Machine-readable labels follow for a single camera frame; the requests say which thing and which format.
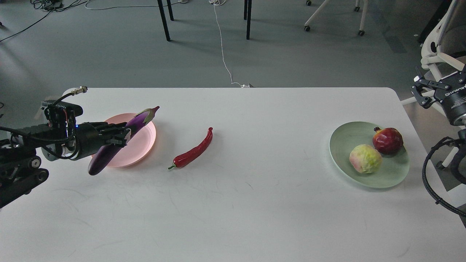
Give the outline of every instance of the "screw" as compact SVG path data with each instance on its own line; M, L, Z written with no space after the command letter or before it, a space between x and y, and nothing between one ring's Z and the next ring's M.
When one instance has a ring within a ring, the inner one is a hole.
M48 178L48 174L47 174L46 171L40 172L39 175L37 176L37 179L39 181L45 181L45 180L47 180L47 178Z
M32 168L38 168L39 166L41 166L41 161L39 159L33 159L31 162L30 162L30 166Z

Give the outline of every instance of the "black cable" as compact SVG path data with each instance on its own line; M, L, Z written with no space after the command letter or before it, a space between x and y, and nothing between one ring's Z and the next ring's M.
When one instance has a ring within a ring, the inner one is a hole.
M455 146L458 146L459 139L454 140L453 138L446 137L440 140L434 147L431 148L431 151L427 154L427 157L425 158L424 164L422 165L422 182L424 183L424 187L427 189L429 194L435 199L435 204L440 204L446 209L452 211L455 214L458 214L460 216L466 217L466 213L457 209L456 207L450 205L448 202L443 200L435 191L432 189L432 187L429 185L429 182L427 181L427 176L425 173L427 163L431 159L432 155L434 154L435 151L437 151L440 147L444 145L449 145L453 143Z
M80 5L86 3L86 2L79 3L79 1L80 1L80 0L76 0L76 1L74 1L73 3L71 3L71 5L69 5L69 6L67 6L67 7L59 8L59 9L55 10L55 12L63 12L63 11L65 11L65 10L68 10L68 9L72 8L72 7L80 6Z
M55 100L55 102L53 102L50 106L54 106L56 104L58 104L59 102L61 102L63 99L69 97L69 96L73 96L74 94L73 93L68 93L68 94L65 94L63 95L62 97L58 98L57 100Z
M15 33L14 35L11 35L11 36L9 36L9 37L7 37L7 38L4 38L4 39L0 40L0 42L2 42L3 40L6 40L6 39L8 39L8 38L10 38L10 37L13 37L13 36L15 36L15 35L17 35L17 34L20 34L20 33L24 32L24 31L28 30L28 29L31 28L33 25L37 24L38 22L42 21L42 19L46 18L51 12L52 12L52 11L49 11L44 17L40 18L40 19L39 19L37 22L35 22L34 24L32 24L32 25L28 26L27 28L21 30L20 32Z
M13 128L8 128L8 127L3 127L3 126L0 126L0 130L10 132L12 134L20 135L20 136L23 136L23 137L27 137L27 138L30 138L32 140L41 141L41 142L66 143L66 142L70 141L71 138L72 138L72 137L68 137L67 139L37 138L37 137L31 135L30 133L21 132L19 130L13 129Z

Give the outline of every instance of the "red chili pepper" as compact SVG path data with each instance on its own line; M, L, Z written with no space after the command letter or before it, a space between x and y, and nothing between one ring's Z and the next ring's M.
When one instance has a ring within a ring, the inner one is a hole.
M184 154L175 157L173 159L173 165L170 166L168 169L172 169L174 167L181 168L183 166L186 166L187 164L191 163L194 159L196 159L198 156L200 156L209 146L210 141L212 141L212 129L212 127L209 127L206 138L198 146L194 147L193 149Z

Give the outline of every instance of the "gray floor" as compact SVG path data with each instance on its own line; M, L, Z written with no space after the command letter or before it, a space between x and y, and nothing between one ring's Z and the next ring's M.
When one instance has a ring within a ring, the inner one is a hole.
M63 0L65 5L72 2ZM331 1L310 32L305 32L304 22L322 2L314 0L308 7L305 0L253 1L248 41L244 2L227 0L216 7L233 81L255 87L389 87L400 99L409 98L414 67L421 58L415 35L441 0L371 0L363 37L357 35L361 11L354 12L350 0ZM88 6L156 4L154 0L94 0ZM1 42L0 102L5 106L0 109L0 125L41 124L40 102L80 85L238 87L230 84L222 61L214 7L207 0L190 0L173 5L173 12L175 21L168 21L171 42L165 40L157 7L96 11L84 5L51 13ZM5 26L0 28L0 39L45 14L27 1L3 1L0 21ZM445 136L457 137L458 128L434 109L416 104L405 109L426 149ZM434 162L447 153L445 149L434 156ZM447 189L458 184L448 170L439 174Z

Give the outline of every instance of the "white cable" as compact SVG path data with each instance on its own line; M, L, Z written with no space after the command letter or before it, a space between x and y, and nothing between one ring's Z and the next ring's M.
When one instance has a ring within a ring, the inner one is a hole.
M213 4L214 6L221 6L226 3L226 0L223 0L223 3L221 0L209 0L209 3Z
M222 30L220 29L219 19L218 19L218 17L217 17L217 11L215 10L215 6L216 6L216 5L214 4L214 5L213 5L213 11L215 12L215 20L217 21L217 25L219 26L219 31L220 31L220 45L221 45L221 47L222 47L222 60L223 60L223 64L225 65L226 70L227 70L228 73L230 74L230 80L232 81L231 84L238 84L238 85L240 85L240 87L244 87L244 85L241 86L240 83L233 82L232 73L230 73L230 70L228 70L228 67L226 67L225 56L224 56L224 54L223 54Z

